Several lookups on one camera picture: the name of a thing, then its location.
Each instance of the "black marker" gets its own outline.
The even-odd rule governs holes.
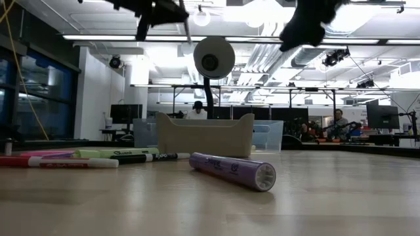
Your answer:
[[[134,154],[134,155],[113,155],[111,159],[119,161],[120,165],[146,163],[152,161],[171,161],[177,159],[188,159],[189,153],[171,153],[171,154]]]

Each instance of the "man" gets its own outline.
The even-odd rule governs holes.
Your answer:
[[[207,119],[207,112],[203,109],[203,103],[194,102],[193,110],[188,112],[185,119]]]
[[[335,122],[336,122],[336,127],[332,127],[328,129],[328,138],[339,138],[341,140],[346,140],[348,127],[345,127],[345,128],[340,128],[340,127],[345,126],[348,123],[348,121],[346,118],[343,117],[343,111],[341,109],[335,110]],[[333,125],[333,124],[334,122],[330,121],[328,126]]]

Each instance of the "monitor screen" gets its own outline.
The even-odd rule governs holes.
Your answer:
[[[252,113],[255,115],[256,121],[268,121],[270,120],[270,108],[254,108],[252,107]]]
[[[308,122],[308,108],[271,108],[271,120],[273,121],[291,121],[299,118],[303,123]]]
[[[366,105],[369,128],[400,128],[398,107]]]
[[[252,107],[234,107],[234,119],[241,119],[241,117],[249,113],[252,113]]]
[[[142,117],[143,105],[111,105],[113,124],[133,123],[133,119]]]
[[[230,119],[230,107],[214,107],[214,119]]]

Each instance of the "lavender marker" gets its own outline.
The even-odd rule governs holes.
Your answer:
[[[276,170],[271,164],[229,157],[193,153],[190,166],[216,174],[225,180],[243,184],[257,191],[270,190],[276,182]]]

